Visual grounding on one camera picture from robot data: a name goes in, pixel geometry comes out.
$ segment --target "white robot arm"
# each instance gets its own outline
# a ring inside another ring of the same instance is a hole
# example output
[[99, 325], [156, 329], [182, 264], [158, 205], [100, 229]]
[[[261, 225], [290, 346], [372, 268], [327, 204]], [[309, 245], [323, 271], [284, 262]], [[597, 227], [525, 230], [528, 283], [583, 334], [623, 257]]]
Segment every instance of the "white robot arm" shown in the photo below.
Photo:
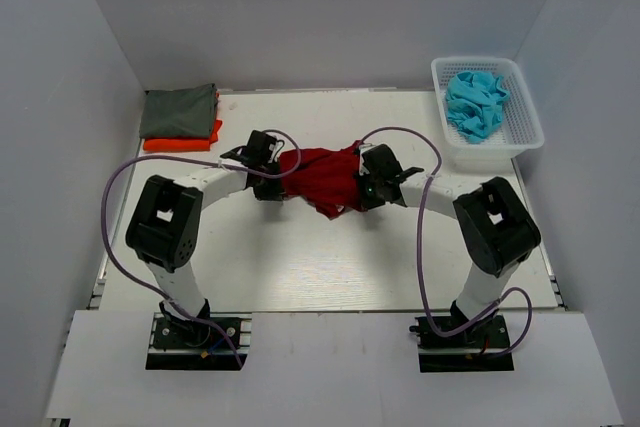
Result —
[[[273, 158], [276, 143], [275, 138], [254, 131], [247, 146], [223, 157], [245, 167], [277, 173], [278, 164]], [[354, 155], [360, 156], [356, 182], [364, 209], [385, 203], [419, 207], [429, 181], [422, 169], [402, 170], [384, 144], [361, 146]], [[147, 264], [158, 286], [190, 315], [209, 318], [210, 314], [190, 263], [200, 213], [247, 188], [253, 188], [259, 200], [279, 200], [284, 194], [278, 180], [235, 170], [205, 168], [175, 180], [153, 176], [147, 181], [127, 229], [127, 245]], [[460, 192], [442, 179], [432, 179], [426, 209], [458, 220], [473, 261], [465, 286], [451, 308], [456, 319], [453, 326], [462, 325], [500, 297], [518, 265], [540, 243], [540, 233], [513, 188], [501, 178], [471, 193]], [[160, 308], [186, 335], [201, 328], [167, 301]]]

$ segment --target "white tabletop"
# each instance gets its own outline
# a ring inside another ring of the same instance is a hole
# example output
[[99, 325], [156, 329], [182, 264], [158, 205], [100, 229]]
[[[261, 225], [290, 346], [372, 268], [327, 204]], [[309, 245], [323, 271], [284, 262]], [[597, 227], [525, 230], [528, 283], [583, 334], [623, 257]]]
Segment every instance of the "white tabletop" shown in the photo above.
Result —
[[[145, 371], [151, 313], [78, 311], [47, 415], [83, 427], [622, 422], [582, 314], [535, 313], [513, 372], [466, 374], [419, 372], [411, 313], [252, 317], [242, 371]], [[525, 315], [505, 320], [513, 339]]]
[[[432, 92], [296, 92], [223, 95], [220, 141], [210, 152], [186, 154], [217, 160], [244, 144], [253, 129], [277, 128], [302, 148], [339, 149], [388, 125], [411, 127], [445, 149]], [[421, 140], [384, 132], [404, 168], [431, 170], [435, 156]], [[446, 159], [443, 177], [475, 189], [495, 175], [522, 190], [510, 162], [484, 174], [458, 172]], [[137, 164], [114, 241], [118, 258], [136, 276], [153, 276], [124, 242], [144, 183], [154, 174], [179, 177], [194, 166], [169, 161]], [[366, 214], [349, 212], [328, 220], [302, 199], [258, 202], [251, 191], [217, 202], [202, 213], [192, 258], [200, 289], [214, 312], [305, 310], [409, 310], [421, 308], [415, 266], [417, 210], [387, 205]], [[427, 292], [435, 309], [448, 309], [469, 272], [470, 259], [455, 220], [427, 212], [424, 229]], [[538, 308], [557, 306], [545, 260], [536, 249], [509, 285], [525, 288]], [[159, 298], [107, 265], [100, 304], [104, 310], [157, 310]], [[513, 296], [506, 307], [523, 307]]]

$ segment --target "black mounting base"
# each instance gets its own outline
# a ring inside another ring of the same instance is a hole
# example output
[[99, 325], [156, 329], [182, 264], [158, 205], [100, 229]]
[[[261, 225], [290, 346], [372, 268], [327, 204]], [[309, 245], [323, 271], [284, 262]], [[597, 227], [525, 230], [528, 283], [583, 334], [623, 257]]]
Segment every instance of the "black mounting base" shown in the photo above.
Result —
[[[426, 317], [418, 317], [409, 330], [420, 338], [418, 360], [420, 372], [504, 372], [513, 371], [511, 354], [493, 354], [509, 347], [509, 333], [504, 317], [496, 315], [482, 324], [453, 337], [436, 335]], [[450, 316], [434, 317], [444, 331], [456, 327]]]
[[[249, 352], [250, 318], [211, 317], [227, 332], [244, 364]], [[211, 329], [201, 344], [185, 342], [167, 319], [157, 316], [149, 342], [146, 370], [240, 370], [233, 352], [222, 335]]]

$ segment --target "gray cloth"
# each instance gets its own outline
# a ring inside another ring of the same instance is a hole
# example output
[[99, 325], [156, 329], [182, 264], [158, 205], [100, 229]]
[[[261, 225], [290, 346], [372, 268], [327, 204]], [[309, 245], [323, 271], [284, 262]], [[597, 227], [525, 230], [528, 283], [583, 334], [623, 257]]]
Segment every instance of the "gray cloth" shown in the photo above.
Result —
[[141, 139], [208, 139], [216, 118], [214, 84], [193, 89], [150, 90], [140, 122]]

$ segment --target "plastic basket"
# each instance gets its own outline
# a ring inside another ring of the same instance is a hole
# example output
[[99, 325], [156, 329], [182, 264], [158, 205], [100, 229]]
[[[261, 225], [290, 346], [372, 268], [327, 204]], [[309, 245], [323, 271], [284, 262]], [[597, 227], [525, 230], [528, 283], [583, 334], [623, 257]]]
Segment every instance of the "plastic basket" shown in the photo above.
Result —
[[[504, 103], [500, 128], [480, 144], [471, 144], [447, 122], [445, 94], [449, 80], [465, 70], [482, 70], [504, 77], [502, 85], [511, 96]], [[511, 159], [544, 144], [544, 135], [529, 89], [518, 65], [509, 59], [495, 57], [442, 57], [431, 63], [440, 119], [449, 151], [454, 161], [497, 161]]]

